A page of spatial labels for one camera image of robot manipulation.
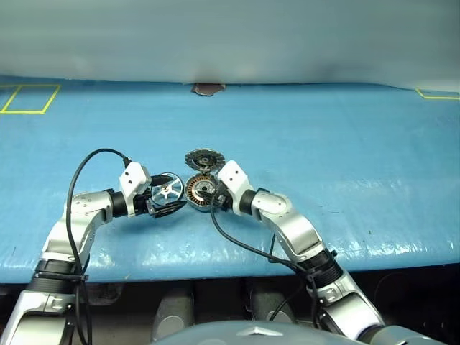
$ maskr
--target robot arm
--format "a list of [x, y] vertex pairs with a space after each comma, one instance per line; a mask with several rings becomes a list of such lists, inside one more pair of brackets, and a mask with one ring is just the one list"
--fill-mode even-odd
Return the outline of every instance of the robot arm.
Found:
[[[335, 252], [328, 251], [311, 222], [294, 209], [288, 197], [253, 189], [235, 161], [226, 163], [218, 180], [231, 196], [233, 212], [247, 213], [265, 224], [290, 261], [305, 268], [314, 279], [321, 304], [318, 317], [324, 328], [360, 339], [366, 332], [384, 326], [376, 308], [335, 261]], [[311, 284], [307, 290], [313, 294]]]
[[[134, 217], [148, 213], [154, 218], [166, 216], [182, 208], [177, 201], [162, 208], [150, 202], [151, 185], [171, 180], [164, 175], [149, 176], [145, 167], [130, 162], [120, 178], [121, 191], [104, 190], [82, 193], [72, 199], [71, 231], [84, 273], [96, 230], [114, 217]], [[86, 276], [77, 275], [75, 258], [63, 216], [51, 229], [45, 241], [32, 281], [23, 290], [6, 325], [0, 345], [69, 344], [73, 320], [69, 311], [75, 301], [75, 284]]]

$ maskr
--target white wall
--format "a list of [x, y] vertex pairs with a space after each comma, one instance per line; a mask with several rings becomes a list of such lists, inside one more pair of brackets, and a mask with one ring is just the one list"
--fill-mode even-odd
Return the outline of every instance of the white wall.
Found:
[[458, 91], [460, 0], [3, 0], [0, 74]]

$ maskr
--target blue tablecloth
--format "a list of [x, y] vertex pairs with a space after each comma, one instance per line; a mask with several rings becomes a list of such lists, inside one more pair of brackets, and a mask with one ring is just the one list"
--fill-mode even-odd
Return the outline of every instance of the blue tablecloth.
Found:
[[[354, 84], [228, 86], [202, 97], [169, 83], [0, 78], [38, 83], [62, 86], [44, 114], [0, 114], [0, 282], [29, 281], [74, 170], [99, 147], [184, 180], [195, 173], [188, 151], [218, 150], [255, 187], [290, 196], [348, 270], [460, 261], [458, 101]], [[15, 90], [0, 87], [0, 109]], [[54, 90], [23, 87], [6, 111], [43, 110]], [[117, 189], [122, 168], [114, 155], [96, 157], [76, 191]], [[218, 217], [268, 249], [270, 232], [250, 217]], [[285, 273], [190, 206], [102, 226], [88, 268], [94, 282]]]

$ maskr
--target blue table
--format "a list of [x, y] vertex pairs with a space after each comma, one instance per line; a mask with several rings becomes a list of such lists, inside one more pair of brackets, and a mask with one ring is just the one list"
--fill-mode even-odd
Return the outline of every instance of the blue table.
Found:
[[[185, 153], [218, 150], [255, 187], [290, 196], [348, 270], [460, 261], [456, 100], [353, 84], [229, 86], [202, 97], [169, 83], [0, 78], [44, 83], [62, 87], [25, 86], [13, 99], [16, 86], [0, 87], [2, 283], [29, 281], [74, 170], [99, 147], [184, 180], [195, 173]], [[116, 156], [101, 155], [77, 191], [117, 189], [121, 171]], [[268, 249], [270, 232], [249, 217], [218, 217], [234, 236]], [[209, 214], [190, 206], [156, 220], [116, 219], [98, 230], [91, 253], [94, 282], [289, 273], [221, 238]]]

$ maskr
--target yellow tape line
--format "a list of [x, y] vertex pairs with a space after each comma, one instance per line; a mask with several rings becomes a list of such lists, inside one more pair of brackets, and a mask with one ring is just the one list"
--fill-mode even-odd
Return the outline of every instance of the yellow tape line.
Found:
[[448, 99], [448, 100], [460, 100], [460, 96], [459, 97], [455, 97], [455, 96], [426, 96], [425, 94], [423, 94], [423, 92], [419, 89], [419, 88], [416, 88], [416, 91], [417, 93], [420, 95], [420, 97], [423, 97], [424, 99]]
[[[59, 93], [61, 88], [60, 84], [4, 84], [0, 85], [0, 88], [16, 88], [8, 101], [6, 101], [4, 107], [0, 110], [0, 114], [44, 114], [46, 110], [50, 107], [51, 103], [54, 101], [56, 95]], [[12, 101], [16, 98], [18, 92], [23, 88], [55, 88], [51, 97], [46, 102], [45, 106], [40, 110], [7, 110]]]

